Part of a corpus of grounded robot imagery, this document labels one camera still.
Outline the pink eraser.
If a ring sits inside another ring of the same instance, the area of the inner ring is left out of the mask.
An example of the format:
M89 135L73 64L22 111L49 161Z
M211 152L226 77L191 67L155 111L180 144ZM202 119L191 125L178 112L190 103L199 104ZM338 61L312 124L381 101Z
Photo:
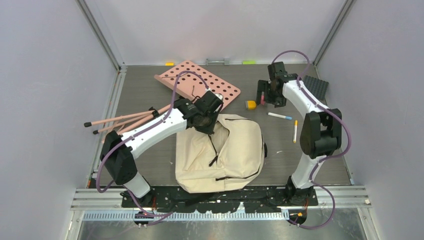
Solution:
M265 93L264 92L262 92L261 93L261 96L260 96L260 104L261 105L265 105L266 104L266 101L265 101Z

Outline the cream canvas backpack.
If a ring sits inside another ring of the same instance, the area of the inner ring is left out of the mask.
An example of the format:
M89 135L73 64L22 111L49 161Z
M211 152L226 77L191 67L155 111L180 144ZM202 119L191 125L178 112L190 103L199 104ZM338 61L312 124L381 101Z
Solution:
M191 194L239 190L260 174L265 157L257 122L220 114L213 134L193 128L176 134L175 178Z

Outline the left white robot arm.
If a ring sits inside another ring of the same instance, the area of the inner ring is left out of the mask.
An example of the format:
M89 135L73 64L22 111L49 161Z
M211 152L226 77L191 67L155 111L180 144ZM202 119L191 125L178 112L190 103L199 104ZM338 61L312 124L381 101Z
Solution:
M223 100L221 94L212 90L195 101L179 97L168 111L151 122L122 134L109 132L102 146L99 170L107 169L113 183L127 188L141 207L148 207L153 202L153 193L135 160L155 144L186 129L213 134Z

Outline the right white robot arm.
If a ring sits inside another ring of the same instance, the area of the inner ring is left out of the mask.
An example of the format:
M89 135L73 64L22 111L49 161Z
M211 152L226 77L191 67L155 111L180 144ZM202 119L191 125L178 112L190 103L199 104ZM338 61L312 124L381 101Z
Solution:
M299 137L302 155L283 191L288 203L299 205L311 195L321 163L341 147L342 113L322 105L298 74L286 71L282 61L271 63L267 70L269 79L257 82L256 104L267 103L279 108L290 101L303 116Z

